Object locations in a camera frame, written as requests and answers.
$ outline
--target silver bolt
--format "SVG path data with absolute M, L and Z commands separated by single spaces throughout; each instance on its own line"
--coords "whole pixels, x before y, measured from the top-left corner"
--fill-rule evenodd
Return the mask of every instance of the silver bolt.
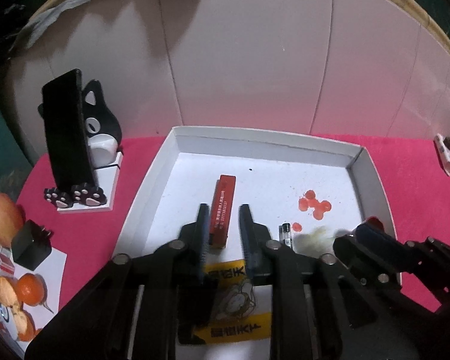
M 114 256 L 114 258 L 112 259 L 112 261 L 117 264 L 118 266 L 122 266 L 123 264 L 128 263 L 128 261 L 130 260 L 130 256 L 128 256 L 128 254 L 125 253 L 120 253 L 117 254 L 116 256 Z
M 282 244 L 277 241 L 276 239 L 269 239 L 265 245 L 267 246 L 268 249 L 273 249 L 274 251 L 276 251 L 279 247 L 282 246 Z
M 332 266 L 337 262 L 337 258 L 330 253 L 325 253 L 320 256 L 320 259 L 327 265 Z
M 174 239 L 173 241 L 170 241 L 168 243 L 168 246 L 179 251 L 180 249 L 183 249 L 185 247 L 185 242 L 181 241 L 180 239 Z
M 389 280 L 390 280 L 390 278 L 388 277 L 387 274 L 378 275 L 378 281 L 382 284 L 388 283 Z

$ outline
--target white box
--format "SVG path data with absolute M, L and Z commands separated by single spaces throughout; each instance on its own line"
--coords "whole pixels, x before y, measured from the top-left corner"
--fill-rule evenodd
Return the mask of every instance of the white box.
M 377 216 L 386 233 L 396 238 L 382 183 L 365 148 L 277 131 L 174 127 L 143 179 L 114 254 L 150 254 L 175 239 L 183 225 L 195 221 L 200 203 L 212 204 L 221 174 L 236 176 L 235 195 L 226 248 L 210 253 L 208 263 L 243 258 L 238 216 L 242 204 L 250 205 L 253 220 L 267 226 L 274 239 L 282 223 L 300 223 L 303 231 L 293 235 L 298 252 L 303 242 L 310 242 L 309 233 L 322 238 L 322 251 L 332 251 L 337 232 L 351 231 L 369 216 Z M 299 210 L 298 201 L 307 190 L 331 202 L 323 220 L 315 220 L 311 209 Z M 256 290 L 260 308 L 271 310 L 270 288 Z M 267 359 L 268 347 L 269 340 L 209 346 L 206 358 L 260 354 Z M 203 351 L 178 346 L 176 358 L 202 358 Z

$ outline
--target paw pad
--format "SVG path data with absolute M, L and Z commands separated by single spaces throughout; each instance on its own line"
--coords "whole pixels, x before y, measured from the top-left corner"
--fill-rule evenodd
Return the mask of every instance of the paw pad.
M 92 187 L 87 183 L 74 185 L 71 190 L 71 195 L 75 202 L 85 204 L 86 206 L 101 206 L 107 202 L 107 197 L 100 187 Z
M 57 208 L 70 208 L 73 206 L 73 200 L 70 195 L 60 191 L 58 188 L 45 188 L 43 198 Z

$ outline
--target red cloth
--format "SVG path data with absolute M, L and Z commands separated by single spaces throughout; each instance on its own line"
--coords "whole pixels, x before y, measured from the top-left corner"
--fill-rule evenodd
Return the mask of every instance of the red cloth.
M 431 140 L 327 136 L 365 146 L 390 202 L 398 239 L 427 236 L 450 245 L 450 178 L 440 168 Z M 125 139 L 113 211 L 58 214 L 43 199 L 54 185 L 48 157 L 37 163 L 18 203 L 28 219 L 53 230 L 52 245 L 67 254 L 60 308 L 110 259 L 135 194 L 164 138 Z M 434 310 L 437 300 L 414 276 L 403 276 L 403 293 Z

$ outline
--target smartphone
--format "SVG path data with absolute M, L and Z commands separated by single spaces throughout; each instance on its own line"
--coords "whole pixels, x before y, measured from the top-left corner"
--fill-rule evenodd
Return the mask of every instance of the smartphone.
M 73 185 L 96 186 L 83 120 L 82 72 L 74 69 L 42 88 L 46 145 L 56 186 L 70 193 Z

